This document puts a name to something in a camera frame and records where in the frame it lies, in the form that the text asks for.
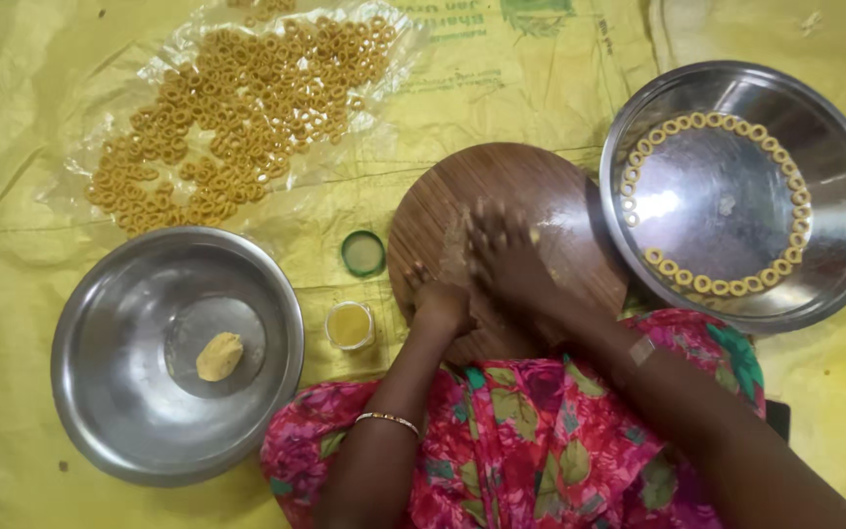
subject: bangle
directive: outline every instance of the bangle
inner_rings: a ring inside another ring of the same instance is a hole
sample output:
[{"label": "bangle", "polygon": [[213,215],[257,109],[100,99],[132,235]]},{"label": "bangle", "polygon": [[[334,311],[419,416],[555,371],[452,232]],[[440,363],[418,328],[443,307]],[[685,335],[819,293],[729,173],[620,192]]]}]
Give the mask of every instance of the bangle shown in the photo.
[{"label": "bangle", "polygon": [[362,419],[370,419],[370,418],[372,418],[372,419],[386,419],[388,421],[400,423],[400,424],[404,425],[405,427],[408,427],[411,430],[413,430],[414,433],[417,434],[417,437],[420,436],[419,430],[417,430],[417,427],[413,426],[410,423],[410,421],[407,421],[406,419],[401,419],[400,417],[396,417],[396,416],[391,415],[389,413],[378,413],[377,411],[372,411],[370,413],[362,413],[361,415],[358,415],[358,418],[354,420],[354,423],[357,424],[357,422],[362,420]]}]

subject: dough ball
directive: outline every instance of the dough ball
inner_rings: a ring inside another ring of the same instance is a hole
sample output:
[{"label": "dough ball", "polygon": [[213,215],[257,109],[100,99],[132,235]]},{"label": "dough ball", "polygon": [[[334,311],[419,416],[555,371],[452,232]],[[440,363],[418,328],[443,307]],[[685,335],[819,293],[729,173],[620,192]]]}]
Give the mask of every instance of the dough ball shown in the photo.
[{"label": "dough ball", "polygon": [[202,380],[217,382],[226,379],[241,361],[243,344],[239,334],[222,332],[204,346],[194,365]]}]

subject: wooden cutting board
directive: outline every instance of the wooden cutting board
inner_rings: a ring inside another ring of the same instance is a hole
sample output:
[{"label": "wooden cutting board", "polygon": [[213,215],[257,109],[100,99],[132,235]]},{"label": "wooden cutting board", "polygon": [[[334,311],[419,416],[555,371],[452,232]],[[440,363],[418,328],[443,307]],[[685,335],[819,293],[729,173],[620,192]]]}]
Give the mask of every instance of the wooden cutting board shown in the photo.
[{"label": "wooden cutting board", "polygon": [[387,269],[404,311],[412,290],[403,276],[416,261],[443,281],[473,293],[480,329],[453,343],[448,360],[534,358],[556,333],[521,325],[530,318],[504,316],[472,285],[467,273],[464,213],[479,198],[521,207],[540,233],[538,248],[555,281],[618,315],[628,284],[599,209],[599,190],[583,172],[547,150],[517,143],[488,143],[460,150],[436,164],[403,197],[390,230]]}]

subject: hand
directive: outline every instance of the hand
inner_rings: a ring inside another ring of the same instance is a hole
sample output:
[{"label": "hand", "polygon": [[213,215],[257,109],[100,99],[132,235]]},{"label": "hand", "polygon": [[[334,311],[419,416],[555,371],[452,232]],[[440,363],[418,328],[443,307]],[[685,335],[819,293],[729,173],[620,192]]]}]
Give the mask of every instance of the hand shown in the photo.
[{"label": "hand", "polygon": [[558,293],[527,230],[523,212],[505,204],[479,202],[467,221],[469,273],[488,294],[515,309],[536,311]]},{"label": "hand", "polygon": [[413,316],[407,323],[429,331],[448,332],[453,338],[476,328],[476,320],[469,314],[469,293],[463,287],[434,280],[427,267],[418,261],[403,274],[415,293],[410,307]]}]

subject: pink floral dress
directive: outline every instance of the pink floral dress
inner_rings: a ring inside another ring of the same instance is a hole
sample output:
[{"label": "pink floral dress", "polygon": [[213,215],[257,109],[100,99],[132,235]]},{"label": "pink floral dress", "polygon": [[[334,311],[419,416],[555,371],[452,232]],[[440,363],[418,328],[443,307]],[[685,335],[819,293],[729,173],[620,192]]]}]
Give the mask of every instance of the pink floral dress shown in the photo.
[{"label": "pink floral dress", "polygon": [[[699,367],[762,417],[752,345],[705,314],[663,310],[624,323]],[[377,382],[302,391],[273,418],[263,475],[293,527]],[[581,363],[483,361],[441,370],[429,391],[406,525],[720,527],[698,475]]]}]

